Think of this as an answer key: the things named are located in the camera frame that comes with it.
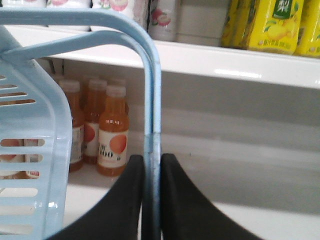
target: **yellow juice carton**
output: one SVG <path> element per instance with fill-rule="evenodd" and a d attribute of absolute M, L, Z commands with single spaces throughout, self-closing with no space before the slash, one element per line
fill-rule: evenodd
<path fill-rule="evenodd" d="M 224 23 L 224 29 L 221 37 L 220 46 L 224 48 L 228 48 L 231 46 L 231 40 L 234 32 L 234 28 L 237 20 L 237 8 L 238 8 L 239 0 L 231 0 L 228 13 L 226 16 L 226 20 Z"/>
<path fill-rule="evenodd" d="M 320 0 L 304 0 L 294 55 L 320 58 Z"/>
<path fill-rule="evenodd" d="M 303 0 L 260 0 L 247 38 L 247 49 L 293 54 L 303 4 Z"/>
<path fill-rule="evenodd" d="M 243 49 L 243 39 L 248 24 L 251 2 L 254 0 L 239 0 L 236 10 L 235 28 L 231 39 L 231 47 Z"/>

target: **white shelf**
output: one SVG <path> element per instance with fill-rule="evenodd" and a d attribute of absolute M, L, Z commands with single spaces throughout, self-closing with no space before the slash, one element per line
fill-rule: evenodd
<path fill-rule="evenodd" d="M 8 26 L 8 29 L 23 46 L 81 33 L 52 30 L 44 26 Z M 177 42 L 155 41 L 155 44 L 161 68 L 166 72 L 320 89 L 318 59 Z M 136 53 L 116 45 L 82 49 L 53 57 L 142 68 Z"/>

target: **light blue plastic basket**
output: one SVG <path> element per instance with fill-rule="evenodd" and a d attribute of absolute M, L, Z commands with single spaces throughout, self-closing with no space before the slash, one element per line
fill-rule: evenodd
<path fill-rule="evenodd" d="M 96 25 L 121 32 L 86 32 L 74 37 L 21 47 L 2 25 Z M 37 189 L 37 194 L 29 197 L 1 197 L 0 194 L 2 209 L 7 206 L 34 208 L 31 215 L 0 215 L 0 226 L 31 225 L 33 228 L 30 234 L 1 235 L 0 239 L 40 240 L 62 227 L 72 139 L 71 114 L 62 90 L 34 59 L 104 44 L 131 48 L 140 55 L 143 62 L 146 179 L 142 203 L 142 239 L 160 239 L 161 67 L 153 41 L 137 23 L 117 12 L 38 8 L 0 9 L 0 75 L 5 76 L 0 80 L 0 102 L 35 101 L 0 105 L 0 141 L 44 139 L 43 146 L 0 146 L 2 155 L 43 156 L 40 162 L 0 162 L 1 171 L 40 172 L 38 179 L 0 180 L 0 188 Z M 26 95 L 7 95 L 18 92 Z"/>

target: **lemon graphic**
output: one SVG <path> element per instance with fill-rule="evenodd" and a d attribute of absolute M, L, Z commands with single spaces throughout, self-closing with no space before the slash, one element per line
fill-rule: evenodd
<path fill-rule="evenodd" d="M 272 40 L 279 40 L 282 39 L 286 34 L 288 30 L 281 25 L 275 24 L 271 25 L 267 31 L 267 35 Z"/>
<path fill-rule="evenodd" d="M 283 22 L 283 25 L 287 29 L 287 36 L 294 38 L 298 32 L 296 21 L 293 18 L 289 18 Z"/>

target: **peach graphic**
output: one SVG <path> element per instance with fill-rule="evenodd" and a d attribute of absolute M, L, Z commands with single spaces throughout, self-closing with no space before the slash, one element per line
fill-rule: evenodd
<path fill-rule="evenodd" d="M 59 6 L 68 2 L 68 0 L 51 0 L 53 6 Z"/>
<path fill-rule="evenodd" d="M 162 14 L 157 18 L 157 21 L 160 26 L 167 26 L 171 22 L 171 18 Z"/>
<path fill-rule="evenodd" d="M 110 0 L 110 7 L 113 10 L 120 12 L 127 7 L 128 3 L 128 0 Z"/>
<path fill-rule="evenodd" d="M 95 138 L 95 135 L 95 130 L 89 124 L 85 123 L 83 140 L 89 143 Z"/>
<path fill-rule="evenodd" d="M 19 147 L 19 141 L 17 139 L 3 139 L 1 141 L 1 146 L 3 147 Z M 16 154 L 3 154 L 0 158 L 6 161 L 12 160 Z"/>
<path fill-rule="evenodd" d="M 121 154 L 127 146 L 127 136 L 124 134 L 116 135 L 110 140 L 110 149 L 116 153 Z"/>

